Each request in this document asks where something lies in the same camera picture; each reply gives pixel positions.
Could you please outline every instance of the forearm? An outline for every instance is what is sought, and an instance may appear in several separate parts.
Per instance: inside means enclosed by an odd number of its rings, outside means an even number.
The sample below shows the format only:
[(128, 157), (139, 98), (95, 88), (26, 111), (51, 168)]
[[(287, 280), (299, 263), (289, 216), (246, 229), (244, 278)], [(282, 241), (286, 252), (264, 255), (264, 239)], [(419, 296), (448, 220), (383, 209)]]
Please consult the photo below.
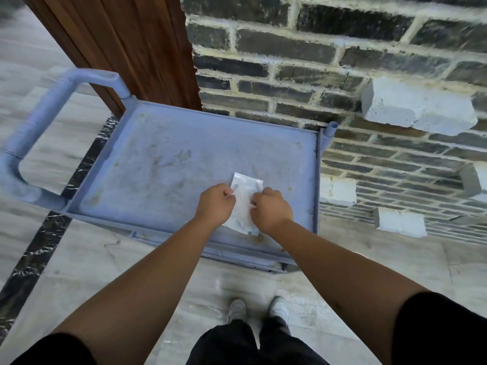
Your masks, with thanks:
[(271, 233), (321, 297), (384, 364), (391, 362), (395, 318), (412, 295), (427, 290), (292, 221)]
[(144, 363), (212, 232), (204, 221), (191, 220), (85, 302), (55, 332), (80, 338), (98, 365)]

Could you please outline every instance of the shoe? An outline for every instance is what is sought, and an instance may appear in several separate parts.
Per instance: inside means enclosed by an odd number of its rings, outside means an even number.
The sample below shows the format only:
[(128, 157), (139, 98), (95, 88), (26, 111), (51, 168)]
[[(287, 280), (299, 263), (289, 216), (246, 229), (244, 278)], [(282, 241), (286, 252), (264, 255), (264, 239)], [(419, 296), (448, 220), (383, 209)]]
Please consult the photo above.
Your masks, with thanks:
[(247, 307), (241, 298), (236, 298), (228, 308), (228, 324), (234, 320), (247, 320)]
[(286, 322), (289, 326), (289, 309), (284, 298), (276, 296), (269, 305), (269, 317), (278, 316)]

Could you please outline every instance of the person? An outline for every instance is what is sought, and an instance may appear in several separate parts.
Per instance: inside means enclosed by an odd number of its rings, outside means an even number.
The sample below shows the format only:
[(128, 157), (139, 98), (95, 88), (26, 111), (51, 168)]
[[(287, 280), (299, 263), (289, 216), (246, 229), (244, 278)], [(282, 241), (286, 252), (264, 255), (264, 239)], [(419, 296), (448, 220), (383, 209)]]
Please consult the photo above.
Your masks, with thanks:
[[(206, 241), (235, 204), (218, 184), (201, 194), (194, 218), (161, 246), (101, 289), (13, 364), (143, 364), (183, 294)], [(485, 361), (487, 319), (293, 221), (279, 191), (253, 195), (255, 225), (275, 239), (314, 288), (385, 365)], [(245, 304), (232, 302), (229, 322), (203, 334), (188, 365), (327, 362), (288, 327), (285, 301), (275, 298), (257, 349)]]

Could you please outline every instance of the cart handle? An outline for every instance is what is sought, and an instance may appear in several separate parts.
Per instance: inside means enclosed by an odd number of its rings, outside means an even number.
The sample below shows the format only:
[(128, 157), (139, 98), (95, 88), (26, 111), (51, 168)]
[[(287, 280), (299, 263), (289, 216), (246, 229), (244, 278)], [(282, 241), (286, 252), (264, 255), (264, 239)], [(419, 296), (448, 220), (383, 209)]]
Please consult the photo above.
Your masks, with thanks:
[(118, 73), (72, 69), (62, 74), (56, 85), (41, 98), (27, 120), (0, 149), (0, 188), (10, 196), (58, 212), (66, 206), (66, 198), (28, 184), (20, 174), (19, 164), (81, 83), (113, 88), (126, 108), (131, 102), (130, 91)]

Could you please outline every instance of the brick wall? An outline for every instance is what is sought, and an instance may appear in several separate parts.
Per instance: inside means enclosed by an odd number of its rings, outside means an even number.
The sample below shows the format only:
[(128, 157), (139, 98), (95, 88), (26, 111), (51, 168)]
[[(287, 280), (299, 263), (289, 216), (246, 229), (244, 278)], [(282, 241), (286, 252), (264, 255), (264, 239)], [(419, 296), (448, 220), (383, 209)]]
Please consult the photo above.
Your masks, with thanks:
[[(377, 206), (425, 215), (429, 234), (487, 243), (487, 214), (456, 171), (487, 161), (487, 0), (181, 0), (205, 110), (318, 129), (340, 123), (322, 172), (357, 180), (352, 207), (321, 212), (372, 223)], [(456, 137), (365, 121), (373, 76), (472, 94), (478, 125)]]

